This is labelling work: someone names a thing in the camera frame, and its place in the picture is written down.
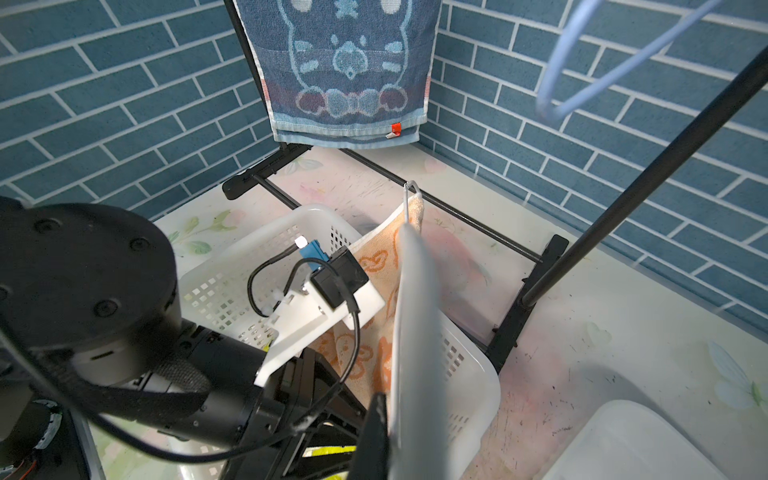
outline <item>black cable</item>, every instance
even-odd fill
[[[269,315],[264,315],[261,312],[261,310],[259,310],[259,307],[256,305],[256,301],[253,299],[253,279],[256,277],[256,275],[261,270],[264,270],[265,268],[267,268],[269,265],[272,265],[273,263],[277,263],[277,262],[281,261],[283,258],[288,257],[291,253],[297,251],[298,249],[299,249],[299,247],[296,244],[291,245],[290,247],[286,248],[285,250],[283,250],[282,252],[278,253],[274,257],[270,258],[266,262],[264,262],[261,265],[257,266],[256,269],[254,269],[253,272],[250,273],[250,276],[248,277],[248,287],[247,287],[248,302],[250,303],[250,308],[252,308],[253,311],[256,312],[256,314],[258,316],[261,316],[263,318],[269,317]],[[280,304],[280,302],[278,302],[275,305],[275,307],[272,308],[272,311],[274,311],[274,309],[276,309],[279,304]]]
[[[290,271],[290,275],[288,276],[288,282],[285,285],[285,288],[283,289],[283,295],[288,294],[288,290],[290,289],[290,285],[293,282],[293,278],[296,276],[296,272],[299,270],[299,267],[302,266],[304,263],[317,263],[321,267],[326,268],[329,272],[331,272],[331,276],[333,278],[333,282],[336,284],[336,288],[339,289],[339,292],[341,293],[342,298],[346,302],[346,308],[349,311],[349,313],[352,314],[352,321],[354,325],[355,330],[355,345],[352,350],[352,358],[349,359],[349,363],[347,364],[346,368],[344,369],[344,372],[341,374],[338,380],[336,380],[336,383],[331,386],[330,389],[320,397],[316,402],[314,402],[307,410],[304,416],[300,419],[298,419],[296,422],[294,422],[293,426],[295,428],[298,428],[300,430],[304,430],[310,425],[312,425],[312,422],[314,422],[317,417],[320,415],[320,413],[323,412],[323,410],[328,406],[328,403],[333,399],[334,396],[336,396],[339,393],[339,390],[344,386],[344,382],[349,378],[349,375],[352,373],[353,368],[355,367],[355,362],[357,362],[357,356],[360,353],[360,307],[357,305],[357,300],[355,300],[355,296],[353,295],[352,291],[349,289],[349,286],[344,283],[344,278],[339,275],[339,273],[336,271],[333,266],[331,266],[330,263],[326,262],[323,259],[320,258],[302,258],[296,264],[293,266],[293,268]]]
[[[344,373],[339,377],[339,380],[314,402],[308,409],[305,415],[296,420],[293,424],[281,430],[275,432],[268,439],[264,439],[260,442],[254,442],[250,445],[242,445],[233,449],[227,450],[221,453],[212,453],[207,455],[185,455],[180,453],[173,453],[167,450],[159,449],[154,445],[150,445],[143,440],[128,434],[123,429],[118,428],[112,422],[104,419],[98,413],[86,407],[79,399],[70,395],[66,388],[46,369],[42,368],[40,362],[35,358],[32,353],[22,347],[20,340],[11,330],[8,322],[3,315],[0,315],[0,341],[5,345],[5,348],[13,356],[13,359],[18,362],[30,376],[37,382],[38,386],[45,390],[48,390],[61,404],[68,407],[71,410],[80,412],[89,422],[96,425],[99,429],[103,430],[108,435],[115,437],[117,440],[125,443],[126,445],[138,450],[146,455],[155,457],[159,460],[174,463],[184,463],[188,465],[201,464],[201,463],[214,463],[223,462],[232,458],[247,455],[255,450],[274,445],[278,442],[282,442],[285,439],[305,432],[310,425],[317,419],[319,414],[326,408],[331,399],[341,390],[343,383],[349,378],[349,374],[355,366],[357,356],[360,348],[360,321],[359,321],[359,307],[355,301],[355,297],[352,294],[349,287],[344,283],[343,278],[338,272],[325,260],[318,258],[303,258],[293,267],[291,270],[290,279],[292,280],[299,266],[304,263],[318,263],[321,266],[327,268],[333,275],[333,282],[341,292],[342,297],[347,302],[347,308],[352,314],[354,326],[355,326],[355,347],[353,350],[352,358],[349,361]]]

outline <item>white plastic container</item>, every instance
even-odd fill
[[[256,348],[267,346],[275,332],[250,308],[246,282],[256,266],[285,250],[299,235],[318,240],[329,255],[361,237],[328,207],[299,207],[182,276],[179,292],[184,318]],[[230,249],[238,255],[227,254]],[[259,281],[253,284],[257,305],[270,303],[272,290],[285,286],[291,267],[300,257],[296,252],[260,273]],[[302,282],[309,272],[309,267],[304,268],[296,275],[296,282]],[[502,394],[488,358],[448,317],[440,316],[448,383],[447,478],[458,480],[479,451],[480,439],[498,411]]]
[[[542,480],[727,480],[656,412],[629,400],[600,407]]]

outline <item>blue clothes hanger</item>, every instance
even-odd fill
[[[565,62],[571,54],[571,50],[581,37],[581,33],[586,28],[592,15],[597,11],[603,0],[582,0],[574,11],[568,24],[565,26],[558,43],[554,47],[552,56],[544,72],[544,78],[541,79],[541,86],[538,89],[536,97],[536,113],[546,123],[555,124],[563,120],[568,114],[576,110],[586,102],[590,101],[595,95],[616,83],[619,78],[624,77],[639,64],[646,61],[651,56],[658,53],[665,45],[670,44],[681,33],[686,31],[691,25],[701,20],[706,14],[711,12],[723,0],[709,0],[683,17],[674,27],[664,32],[659,38],[653,40],[638,53],[632,55],[627,60],[621,62],[613,70],[603,75],[595,83],[589,85],[584,90],[579,91],[573,97],[567,99],[562,104],[555,107],[552,104],[552,95],[554,86],[557,84],[560,74],[563,72]]]

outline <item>white plastic basket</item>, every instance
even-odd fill
[[[179,281],[184,318],[264,348],[275,335],[265,319],[250,308],[246,282],[253,269],[289,247],[299,236],[318,240],[329,255],[357,241],[361,235],[323,205],[306,205],[252,232],[218,255],[189,271]],[[298,252],[267,267],[253,284],[259,307],[273,303],[272,291],[281,290]],[[309,267],[300,270],[303,282]],[[441,314],[442,347],[448,410],[448,478],[458,480],[480,449],[480,439],[491,425],[501,401],[496,371],[485,355],[462,331]]]

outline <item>red tag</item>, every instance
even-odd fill
[[[398,122],[396,124],[392,124],[392,133],[387,134],[386,137],[387,138],[399,137],[400,132],[402,132],[402,126],[400,125],[400,123]]]

